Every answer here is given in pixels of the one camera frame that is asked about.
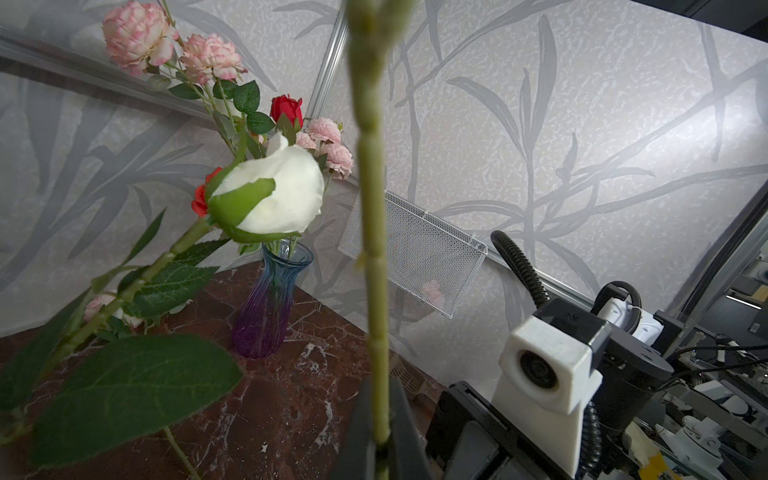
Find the flower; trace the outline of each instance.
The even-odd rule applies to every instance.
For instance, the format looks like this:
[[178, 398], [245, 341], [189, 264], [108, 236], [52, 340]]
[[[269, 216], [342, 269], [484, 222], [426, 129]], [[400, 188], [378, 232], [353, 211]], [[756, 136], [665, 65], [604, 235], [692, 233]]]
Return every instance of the flower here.
[[339, 125], [330, 118], [315, 118], [310, 122], [310, 127], [307, 130], [313, 140], [333, 142], [334, 144], [341, 143]]
[[[114, 296], [107, 295], [106, 293], [102, 293], [101, 295], [97, 295], [91, 302], [85, 306], [85, 314], [83, 315], [83, 321], [88, 323], [91, 320], [94, 319], [96, 314], [101, 310], [101, 308], [110, 303], [112, 300], [114, 300]], [[141, 323], [144, 321], [144, 319], [137, 318], [135, 316], [126, 315], [123, 312], [122, 308], [118, 308], [118, 310], [112, 314], [112, 316], [117, 317], [118, 319], [121, 319], [123, 323], [126, 325], [132, 326], [134, 328], [141, 325]]]
[[116, 64], [139, 76], [149, 65], [159, 67], [174, 54], [176, 28], [158, 5], [131, 0], [110, 10], [101, 23], [107, 52]]
[[437, 280], [430, 280], [422, 285], [422, 299], [438, 310], [442, 310], [445, 306], [445, 296], [440, 291]]
[[301, 98], [299, 100], [293, 100], [290, 95], [281, 95], [273, 98], [270, 117], [272, 117], [273, 120], [278, 121], [281, 114], [285, 114], [291, 124], [298, 118], [299, 128], [304, 126], [304, 117], [301, 115]]
[[334, 178], [344, 179], [355, 167], [355, 161], [352, 159], [352, 152], [341, 144], [323, 144], [320, 148], [321, 154], [328, 154], [326, 166], [333, 173]]
[[194, 213], [205, 217], [208, 214], [208, 205], [205, 203], [205, 186], [210, 182], [210, 179], [216, 177], [216, 174], [222, 171], [221, 167], [205, 176], [205, 183], [200, 185], [194, 190], [194, 200], [192, 200], [192, 210]]
[[245, 73], [240, 55], [230, 41], [224, 41], [215, 33], [205, 38], [192, 34], [184, 42], [181, 63], [187, 69], [184, 73], [196, 84], [205, 85], [214, 76], [224, 80], [234, 80], [237, 74]]
[[301, 148], [317, 150], [317, 142], [302, 131], [296, 133], [296, 145]]
[[302, 233], [320, 213], [325, 184], [306, 150], [277, 133], [266, 157], [228, 167], [207, 195], [208, 212], [238, 243], [276, 240]]

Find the white rose bud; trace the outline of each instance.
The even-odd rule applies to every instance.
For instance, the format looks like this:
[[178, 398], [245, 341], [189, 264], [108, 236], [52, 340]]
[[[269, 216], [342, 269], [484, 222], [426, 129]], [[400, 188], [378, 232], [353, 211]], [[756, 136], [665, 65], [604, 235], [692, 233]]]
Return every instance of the white rose bud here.
[[275, 134], [266, 157], [222, 170], [206, 187], [208, 213], [233, 240], [257, 243], [302, 233], [320, 213], [325, 184], [315, 159]]

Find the camera lens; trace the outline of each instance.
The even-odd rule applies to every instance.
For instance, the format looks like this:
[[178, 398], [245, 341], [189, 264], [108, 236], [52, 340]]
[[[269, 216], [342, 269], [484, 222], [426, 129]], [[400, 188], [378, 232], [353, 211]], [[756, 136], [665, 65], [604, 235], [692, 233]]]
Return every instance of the camera lens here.
[[546, 360], [533, 352], [523, 352], [520, 356], [520, 368], [536, 386], [553, 389], [558, 384], [558, 376]]

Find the vase rim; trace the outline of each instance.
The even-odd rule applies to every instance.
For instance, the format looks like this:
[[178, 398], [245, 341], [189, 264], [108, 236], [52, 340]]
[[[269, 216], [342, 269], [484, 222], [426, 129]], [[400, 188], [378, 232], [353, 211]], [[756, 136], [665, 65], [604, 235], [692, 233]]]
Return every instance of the vase rim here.
[[[290, 244], [290, 240], [287, 238], [283, 238], [280, 240], [281, 245]], [[261, 251], [264, 255], [268, 256], [273, 262], [278, 262], [285, 266], [296, 266], [296, 267], [302, 267], [308, 266], [310, 263], [315, 260], [315, 255], [312, 253], [312, 250], [309, 249], [306, 245], [304, 245], [301, 242], [296, 242], [296, 245], [294, 246], [294, 254], [296, 251], [300, 251], [303, 255], [303, 259], [299, 261], [295, 260], [288, 260], [287, 258], [282, 258], [270, 251], [270, 249], [266, 248], [266, 244], [261, 244]]]

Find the wall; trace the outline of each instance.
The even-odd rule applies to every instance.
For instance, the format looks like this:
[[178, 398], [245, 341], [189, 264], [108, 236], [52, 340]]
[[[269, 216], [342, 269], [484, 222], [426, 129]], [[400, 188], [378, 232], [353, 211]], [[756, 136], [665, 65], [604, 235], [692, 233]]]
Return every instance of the wall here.
[[[108, 61], [100, 22], [117, 2], [6, 2], [0, 25]], [[169, 1], [182, 35], [235, 42], [270, 98], [309, 100], [336, 6]], [[148, 262], [196, 218], [194, 188], [230, 154], [213, 124], [0, 58], [0, 336], [37, 326], [121, 261], [167, 208]], [[210, 264], [237, 258], [228, 245]]]
[[[762, 42], [625, 0], [420, 2], [382, 83], [388, 187], [482, 238], [507, 231], [588, 296], [625, 280], [663, 309], [768, 177], [766, 66]], [[323, 115], [354, 144], [347, 85]], [[361, 279], [333, 251], [345, 188], [303, 286], [364, 326]], [[451, 320], [394, 304], [396, 347], [490, 393], [531, 310], [509, 275], [486, 261]]]

